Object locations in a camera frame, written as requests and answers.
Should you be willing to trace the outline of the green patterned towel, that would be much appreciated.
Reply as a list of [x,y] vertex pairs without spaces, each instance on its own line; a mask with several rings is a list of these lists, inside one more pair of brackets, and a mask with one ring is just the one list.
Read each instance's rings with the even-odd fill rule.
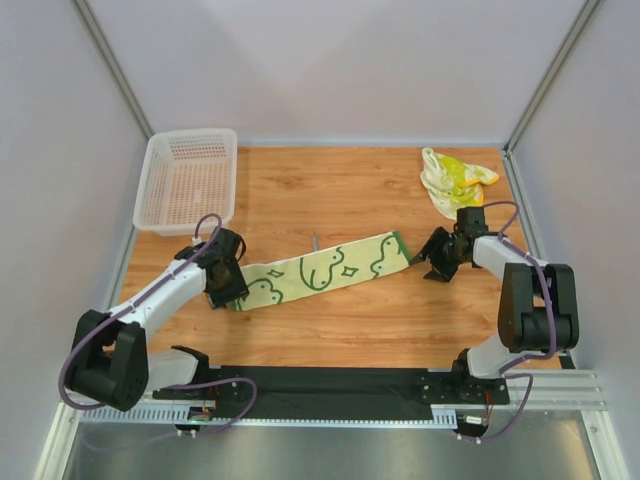
[[397,231],[268,264],[241,268],[249,299],[244,311],[296,301],[395,274],[409,267]]

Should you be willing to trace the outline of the white yellow patterned towel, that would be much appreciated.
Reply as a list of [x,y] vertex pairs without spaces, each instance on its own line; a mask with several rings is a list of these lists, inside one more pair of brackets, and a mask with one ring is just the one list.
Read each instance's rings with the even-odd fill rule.
[[422,149],[421,155],[420,182],[436,210],[447,219],[455,220],[461,208],[482,206],[484,187],[500,179],[491,169],[461,162],[428,147]]

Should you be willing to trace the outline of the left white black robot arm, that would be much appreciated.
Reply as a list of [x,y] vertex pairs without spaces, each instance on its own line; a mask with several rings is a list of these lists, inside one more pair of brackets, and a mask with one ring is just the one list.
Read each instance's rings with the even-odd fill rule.
[[205,387],[208,358],[184,346],[151,354],[153,335],[200,295],[212,309],[249,294],[239,261],[246,243],[217,228],[209,239],[179,251],[167,269],[138,294],[107,312],[78,320],[72,348],[58,379],[62,400],[77,410],[132,409],[147,393]]

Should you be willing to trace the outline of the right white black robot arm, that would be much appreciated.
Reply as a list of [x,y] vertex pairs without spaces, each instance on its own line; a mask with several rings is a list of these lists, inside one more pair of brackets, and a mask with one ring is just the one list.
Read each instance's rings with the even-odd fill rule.
[[428,280],[448,283],[461,265],[470,264],[501,282],[496,333],[463,350],[449,371],[421,375],[424,403],[506,405],[506,380],[514,367],[550,359],[578,343],[573,269],[539,260],[504,230],[491,230],[484,207],[459,209],[453,229],[437,228],[411,262],[429,263]]

